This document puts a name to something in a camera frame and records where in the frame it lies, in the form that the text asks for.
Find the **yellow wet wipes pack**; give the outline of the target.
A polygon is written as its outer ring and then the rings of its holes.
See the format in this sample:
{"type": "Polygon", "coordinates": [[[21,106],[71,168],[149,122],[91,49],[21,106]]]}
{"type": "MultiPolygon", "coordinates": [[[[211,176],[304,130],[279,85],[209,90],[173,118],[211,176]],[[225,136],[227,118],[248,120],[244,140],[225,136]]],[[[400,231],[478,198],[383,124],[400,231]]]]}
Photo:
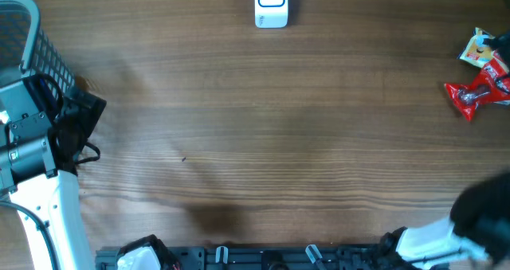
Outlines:
{"type": "Polygon", "coordinates": [[[473,31],[473,36],[457,58],[482,68],[496,56],[495,50],[488,45],[488,42],[494,38],[492,34],[484,29],[476,27],[473,31]]]}

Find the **red candy bag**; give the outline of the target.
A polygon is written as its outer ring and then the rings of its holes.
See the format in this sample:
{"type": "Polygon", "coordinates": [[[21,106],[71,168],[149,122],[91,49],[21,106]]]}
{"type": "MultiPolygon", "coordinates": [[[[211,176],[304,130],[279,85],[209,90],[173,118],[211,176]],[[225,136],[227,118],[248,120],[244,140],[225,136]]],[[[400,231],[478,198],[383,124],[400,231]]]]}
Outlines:
{"type": "Polygon", "coordinates": [[[445,83],[444,88],[456,109],[471,121],[481,105],[509,102],[509,63],[495,52],[471,84],[445,83]]]}

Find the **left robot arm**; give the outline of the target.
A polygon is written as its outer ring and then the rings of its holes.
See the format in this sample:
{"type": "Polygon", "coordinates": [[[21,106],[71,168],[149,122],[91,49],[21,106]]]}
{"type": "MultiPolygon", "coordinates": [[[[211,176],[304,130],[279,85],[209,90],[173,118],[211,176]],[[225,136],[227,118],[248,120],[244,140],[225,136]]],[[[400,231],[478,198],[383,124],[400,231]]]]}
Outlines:
{"type": "Polygon", "coordinates": [[[49,75],[1,88],[9,120],[1,128],[2,206],[17,211],[36,269],[94,269],[80,214],[77,166],[106,106],[76,86],[62,91],[49,75]]]}

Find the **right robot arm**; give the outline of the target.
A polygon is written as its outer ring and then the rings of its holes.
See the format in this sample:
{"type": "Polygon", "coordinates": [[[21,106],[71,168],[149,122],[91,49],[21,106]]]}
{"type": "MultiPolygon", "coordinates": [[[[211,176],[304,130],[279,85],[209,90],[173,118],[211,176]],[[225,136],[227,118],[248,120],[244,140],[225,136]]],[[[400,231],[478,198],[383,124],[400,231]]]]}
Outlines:
{"type": "MultiPolygon", "coordinates": [[[[459,57],[480,69],[471,84],[444,85],[467,121],[482,105],[509,102],[508,33],[477,31],[459,57]]],[[[446,269],[459,260],[496,266],[508,258],[509,174],[504,172],[465,189],[448,217],[387,233],[365,262],[371,269],[446,269]]]]}

